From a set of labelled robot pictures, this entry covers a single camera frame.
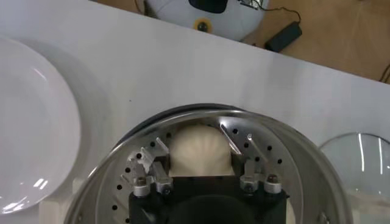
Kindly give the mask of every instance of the screw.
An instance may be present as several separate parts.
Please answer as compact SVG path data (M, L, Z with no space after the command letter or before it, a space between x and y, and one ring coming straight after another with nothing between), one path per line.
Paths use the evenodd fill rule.
M197 25L197 29L199 31L203 31L203 32L207 32L208 30L208 27L207 27L207 24L205 22L201 22Z
M135 185L137 185L137 186L146 185L146 178L145 177L138 177L135 181Z
M278 176L276 176L275 174L268 175L267 182L270 182L270 183L273 183L273 184L278 183L279 182Z
M247 193L252 193L254 190L253 190L253 187L250 184L247 184L244 187L244 191L247 192Z
M165 186L162 193L163 195L169 195L171 193L171 188L169 186Z

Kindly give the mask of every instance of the black power adapter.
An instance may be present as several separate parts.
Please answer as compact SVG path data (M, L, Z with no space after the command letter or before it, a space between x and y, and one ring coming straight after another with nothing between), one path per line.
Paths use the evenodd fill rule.
M264 48L269 51L280 52L301 35L302 30L299 27L299 22L294 21L268 40Z
M287 9L286 7L279 7L274 9L265 9L263 8L263 0L260 0L261 3L259 3L257 0L252 0L251 2L256 3L257 6L265 12L270 11L276 11L276 10L285 10L287 12L295 13L298 16L298 21L294 21L290 23L288 26L286 26L283 30L281 30L279 33L277 33L275 36L273 36L269 41L267 41L264 45L264 48L273 51L273 52L280 52L285 47L287 47L289 44L294 42L294 40L298 39L302 35L302 30L299 27L301 17L298 11Z

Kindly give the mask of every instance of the white robot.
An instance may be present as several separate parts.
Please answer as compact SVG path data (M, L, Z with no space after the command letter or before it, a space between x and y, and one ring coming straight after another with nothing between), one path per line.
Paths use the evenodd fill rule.
M158 19L241 41L263 19L268 0L146 0Z

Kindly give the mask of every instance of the white appliance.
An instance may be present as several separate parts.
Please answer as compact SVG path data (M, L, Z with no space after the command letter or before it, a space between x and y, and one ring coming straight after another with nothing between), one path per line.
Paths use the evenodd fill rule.
M253 1L228 0L222 13L197 9L190 4L189 0L146 0L146 2L158 19L195 29L203 22L208 26L208 33L237 41L253 32L264 16L264 11L260 10L257 3ZM266 7L268 0L264 0L262 4Z

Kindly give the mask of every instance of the stainless steel pot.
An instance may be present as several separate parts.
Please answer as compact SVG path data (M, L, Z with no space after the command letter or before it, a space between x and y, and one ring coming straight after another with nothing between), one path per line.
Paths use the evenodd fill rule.
M162 112L131 130L97 166L72 202L65 223L128 223L127 199L137 164L146 169L169 151L187 125L220 129L232 151L258 161L256 170L277 173L291 196L296 223L352 223L347 197L326 157L293 128L239 108L197 104ZM132 158L140 156L137 162Z

